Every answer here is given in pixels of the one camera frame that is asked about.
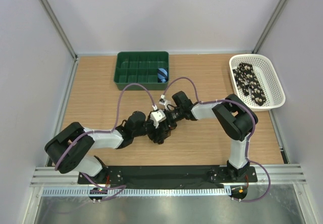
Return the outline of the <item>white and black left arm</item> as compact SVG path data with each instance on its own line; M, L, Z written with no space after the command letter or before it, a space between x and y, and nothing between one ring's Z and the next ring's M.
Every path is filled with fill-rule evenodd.
M135 111L111 130L90 129L73 122L52 138L44 150L61 174L74 170L84 172L100 184L106 180L107 172L101 160L87 154L89 150L123 149L140 136L147 136L153 143L163 144L171 135L171 130L171 123L164 111L152 111L149 116Z

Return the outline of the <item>black tie with gold keys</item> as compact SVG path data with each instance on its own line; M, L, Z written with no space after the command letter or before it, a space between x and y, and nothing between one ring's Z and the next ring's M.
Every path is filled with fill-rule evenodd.
M164 141L170 137L171 135L171 130L165 130L165 129L157 129L153 136L152 136L152 141L153 143L156 144L163 144Z

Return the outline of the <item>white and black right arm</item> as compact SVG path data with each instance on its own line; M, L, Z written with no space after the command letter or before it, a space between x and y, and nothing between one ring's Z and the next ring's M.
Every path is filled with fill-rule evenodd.
M250 166L249 140L258 123L255 113L236 94L230 94L224 99L192 103L187 95L180 91L174 94L172 99L176 105L167 105L164 110L168 127L175 128L176 122L182 119L218 120L224 132L231 139L227 175L234 182L245 178Z

